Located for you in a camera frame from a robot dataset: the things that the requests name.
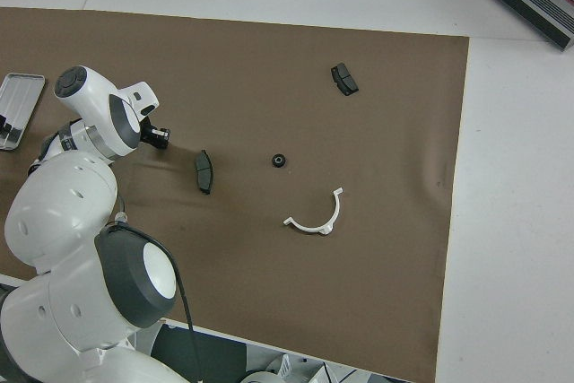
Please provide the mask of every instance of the metal tray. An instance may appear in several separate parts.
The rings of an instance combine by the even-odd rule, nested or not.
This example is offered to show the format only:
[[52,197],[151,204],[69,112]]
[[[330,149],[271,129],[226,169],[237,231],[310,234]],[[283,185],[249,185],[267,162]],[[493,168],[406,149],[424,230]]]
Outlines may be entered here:
[[0,150],[18,147],[46,80],[42,75],[8,74],[0,86]]

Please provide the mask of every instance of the white tabletop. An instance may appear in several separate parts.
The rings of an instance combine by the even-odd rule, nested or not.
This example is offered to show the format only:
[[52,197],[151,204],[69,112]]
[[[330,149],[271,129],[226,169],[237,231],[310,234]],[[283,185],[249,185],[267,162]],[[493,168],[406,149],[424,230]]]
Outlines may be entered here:
[[471,37],[438,383],[574,376],[574,49],[496,0],[0,0]]

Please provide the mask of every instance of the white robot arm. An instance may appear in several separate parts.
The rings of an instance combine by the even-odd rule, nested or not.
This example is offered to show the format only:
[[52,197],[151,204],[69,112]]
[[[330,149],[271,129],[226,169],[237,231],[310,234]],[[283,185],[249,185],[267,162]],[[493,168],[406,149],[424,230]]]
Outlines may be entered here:
[[[85,130],[94,127],[114,154],[127,154],[139,142],[129,138],[139,133],[142,117],[135,110],[144,116],[139,108],[150,100],[148,106],[157,107],[155,96],[137,84],[130,92],[142,98],[130,102],[101,75],[83,70],[74,69],[83,85],[59,97],[83,115],[77,123]],[[58,82],[70,89],[75,84],[67,74]],[[100,91],[106,97],[93,97]],[[83,141],[83,133],[72,135]],[[7,215],[8,247],[38,275],[0,297],[0,376],[43,383],[186,382],[126,340],[169,313],[176,283],[183,286],[161,244],[125,223],[106,224],[117,184],[104,147],[89,139],[89,151],[54,151],[39,161]]]

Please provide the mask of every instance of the white curved handle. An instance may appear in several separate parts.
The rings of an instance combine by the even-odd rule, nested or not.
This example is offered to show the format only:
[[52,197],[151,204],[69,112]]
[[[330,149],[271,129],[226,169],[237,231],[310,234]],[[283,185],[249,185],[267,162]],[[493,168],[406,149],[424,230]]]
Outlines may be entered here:
[[304,231],[304,232],[308,232],[308,233],[317,233],[318,232],[318,233],[322,233],[323,235],[327,235],[327,234],[331,233],[331,231],[333,230],[333,224],[335,223],[335,220],[337,220],[337,217],[339,216],[339,210],[341,209],[341,204],[339,203],[339,195],[341,195],[342,193],[343,193],[342,187],[339,187],[337,190],[335,190],[333,192],[333,196],[335,197],[335,212],[333,213],[333,215],[331,216],[329,221],[327,223],[325,223],[323,226],[319,226],[317,228],[307,228],[307,227],[301,226],[300,224],[295,222],[292,217],[289,217],[288,219],[286,219],[283,222],[283,224],[285,226],[288,224],[292,224],[293,226],[295,226],[300,231]]

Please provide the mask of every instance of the brown mat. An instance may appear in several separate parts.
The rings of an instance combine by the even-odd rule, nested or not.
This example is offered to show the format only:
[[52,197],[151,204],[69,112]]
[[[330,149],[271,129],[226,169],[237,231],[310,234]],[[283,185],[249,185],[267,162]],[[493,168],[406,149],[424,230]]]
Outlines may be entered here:
[[[5,8],[0,47],[0,75],[48,80],[21,148],[0,153],[2,223],[42,138],[74,118],[52,94],[61,72],[146,81],[170,148],[113,168],[130,222],[177,258],[195,323],[434,380],[467,38]],[[349,97],[330,75],[342,61],[360,88]],[[210,196],[196,185],[204,148]],[[338,187],[330,235],[283,226],[325,222]],[[0,272],[33,276],[0,253]]]

